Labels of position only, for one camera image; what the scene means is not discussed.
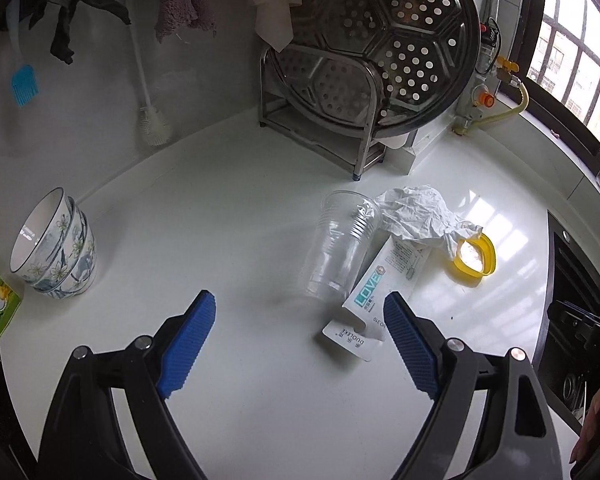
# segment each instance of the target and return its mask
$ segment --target yellow container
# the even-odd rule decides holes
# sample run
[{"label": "yellow container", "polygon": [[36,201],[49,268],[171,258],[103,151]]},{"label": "yellow container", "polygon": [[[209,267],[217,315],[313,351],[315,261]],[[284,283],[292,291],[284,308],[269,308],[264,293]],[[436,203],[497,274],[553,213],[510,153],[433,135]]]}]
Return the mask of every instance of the yellow container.
[{"label": "yellow container", "polygon": [[[474,257],[471,258],[472,260],[477,260],[478,257],[482,263],[482,269],[478,270],[472,267],[478,267],[478,265],[475,265],[475,263],[477,262],[471,262],[469,261],[469,264],[473,264],[471,266],[467,265],[467,263],[465,263],[462,258],[461,258],[461,253],[466,253],[466,248],[462,248],[462,246],[464,244],[469,244],[472,246],[472,248],[475,251],[471,251],[471,253],[474,254]],[[491,240],[489,240],[489,237],[484,234],[481,233],[479,238],[476,239],[469,239],[469,240],[462,240],[459,244],[458,244],[458,250],[456,252],[456,257],[454,258],[454,264],[456,264],[456,267],[461,270],[462,272],[464,272],[465,274],[468,274],[469,276],[473,276],[474,278],[481,278],[483,276],[488,276],[489,274],[492,274],[494,270],[496,270],[496,250],[493,247],[493,244],[491,243]]]}]

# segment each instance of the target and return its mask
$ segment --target black stove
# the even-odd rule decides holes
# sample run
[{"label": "black stove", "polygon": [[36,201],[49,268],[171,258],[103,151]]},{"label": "black stove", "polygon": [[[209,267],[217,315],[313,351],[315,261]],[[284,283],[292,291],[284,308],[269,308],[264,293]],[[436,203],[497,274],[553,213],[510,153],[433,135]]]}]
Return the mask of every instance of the black stove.
[{"label": "black stove", "polygon": [[600,388],[600,274],[551,213],[546,310],[533,364],[549,405],[580,433]]}]

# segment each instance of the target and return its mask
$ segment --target white countertop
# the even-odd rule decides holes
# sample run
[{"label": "white countertop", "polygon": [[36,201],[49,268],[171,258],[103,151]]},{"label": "white countertop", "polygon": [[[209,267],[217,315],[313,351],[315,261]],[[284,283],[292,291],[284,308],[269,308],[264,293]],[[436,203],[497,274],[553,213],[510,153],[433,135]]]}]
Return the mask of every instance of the white countertop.
[{"label": "white countertop", "polygon": [[[86,294],[58,302],[27,290],[0,351],[34,452],[74,347],[122,349],[183,313],[206,288],[216,297],[216,324],[168,407],[208,478],[391,478],[431,402],[391,341],[365,363],[326,340],[320,331],[333,311],[298,296],[294,283],[327,193],[373,197],[420,184],[485,226],[498,264],[479,285],[463,285],[434,251],[408,303],[475,351],[519,346],[533,355],[548,205],[479,139],[449,134],[409,176],[381,164],[356,183],[259,128],[247,112],[163,150],[85,200],[99,267]],[[132,462],[152,477],[124,396],[115,399]],[[477,394],[450,476],[466,465],[483,402]],[[554,422],[566,464],[576,435],[557,416]]]}]

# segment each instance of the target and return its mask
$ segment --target dish rack leg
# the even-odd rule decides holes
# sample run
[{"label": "dish rack leg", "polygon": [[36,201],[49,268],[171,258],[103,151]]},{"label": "dish rack leg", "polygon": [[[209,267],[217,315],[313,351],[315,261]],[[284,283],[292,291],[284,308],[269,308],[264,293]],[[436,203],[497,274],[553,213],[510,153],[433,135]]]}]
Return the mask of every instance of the dish rack leg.
[{"label": "dish rack leg", "polygon": [[260,121],[260,127],[266,126],[264,122],[264,116],[266,113],[265,110],[265,63],[267,61],[267,49],[263,49],[262,54],[260,54],[260,103],[258,106],[258,120]]},{"label": "dish rack leg", "polygon": [[365,136],[360,139],[360,147],[358,148],[358,158],[353,167],[353,174],[351,175],[354,181],[359,181],[362,177],[362,172],[365,171],[366,156],[369,154],[369,147],[371,146],[371,138],[373,137],[373,127],[367,124],[365,128]]}]

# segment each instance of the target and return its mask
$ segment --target ceramic bowl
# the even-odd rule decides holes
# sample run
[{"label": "ceramic bowl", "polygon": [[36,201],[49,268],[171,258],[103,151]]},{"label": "ceramic bowl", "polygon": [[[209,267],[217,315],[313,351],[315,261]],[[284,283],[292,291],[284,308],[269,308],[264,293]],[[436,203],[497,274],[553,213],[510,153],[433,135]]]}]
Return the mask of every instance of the ceramic bowl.
[{"label": "ceramic bowl", "polygon": [[54,290],[46,293],[56,300],[82,294],[91,286],[96,275],[96,240],[87,222],[87,217],[77,206],[75,210],[82,217],[82,221],[86,227],[86,235],[82,250],[74,267]]},{"label": "ceramic bowl", "polygon": [[51,261],[48,269],[44,271],[40,279],[32,284],[32,287],[38,292],[49,292],[60,285],[62,280],[74,268],[86,240],[86,218],[80,214],[74,199],[68,197],[68,200],[72,215],[69,228],[58,254],[56,254],[56,257]]},{"label": "ceramic bowl", "polygon": [[69,231],[72,206],[64,189],[56,187],[33,209],[11,251],[11,272],[25,282],[38,282],[62,247]]}]

